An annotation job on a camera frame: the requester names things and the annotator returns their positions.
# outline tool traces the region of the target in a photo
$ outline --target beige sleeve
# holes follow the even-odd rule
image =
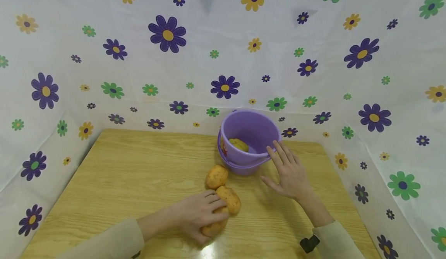
[[[320,240],[317,250],[319,250],[323,259],[364,258],[350,235],[337,221],[323,227],[314,228],[313,234]]]
[[[144,246],[136,219],[118,223],[56,259],[130,259]]]

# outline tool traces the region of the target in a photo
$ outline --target hand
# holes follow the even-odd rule
[[[174,204],[172,209],[178,213],[178,227],[196,239],[199,244],[204,244],[210,238],[203,235],[200,228],[227,219],[228,213],[212,213],[224,206],[226,202],[220,199],[214,190],[207,190]]]
[[[278,194],[293,198],[300,203],[308,195],[313,194],[305,168],[300,163],[299,157],[283,142],[273,141],[273,144],[277,153],[274,153],[269,146],[266,150],[278,170],[280,182],[276,184],[268,177],[261,177],[261,180]]]

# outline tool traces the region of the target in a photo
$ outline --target table surface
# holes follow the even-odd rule
[[[366,258],[379,258],[322,146],[287,142],[304,163],[311,185]],[[221,164],[216,136],[104,130],[74,174],[23,259],[54,258],[126,218],[155,212],[205,190],[209,169]],[[140,258],[320,258],[299,245],[312,225],[300,206],[264,185],[278,180],[272,162],[253,176],[229,174],[226,185],[242,202],[238,215],[204,248],[178,230],[148,241]]]

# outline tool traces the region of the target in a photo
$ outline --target white fabric backdrop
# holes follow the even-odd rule
[[[1,258],[104,128],[216,135],[240,108],[324,146],[383,258],[445,258],[444,0],[0,3]]]

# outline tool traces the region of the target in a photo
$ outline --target plastic bucket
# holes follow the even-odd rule
[[[226,167],[229,169],[229,171],[231,171],[234,174],[240,175],[240,176],[249,176],[254,174],[255,172],[257,172],[257,170],[259,170],[260,166],[262,165],[263,162],[260,162],[258,164],[252,165],[252,166],[248,166],[248,167],[240,167],[235,165],[234,163],[228,162],[226,160],[226,157],[224,156],[223,150],[220,148],[220,144],[218,145],[218,152],[220,153],[220,156],[222,157],[222,160],[224,162],[224,164],[226,165]]]
[[[252,167],[267,162],[270,157],[266,147],[274,149],[273,141],[280,141],[278,127],[267,116],[249,110],[236,110],[228,114],[222,122],[217,144],[223,138],[223,154],[227,162],[238,167]],[[249,152],[234,147],[229,139],[240,139],[249,147]]]

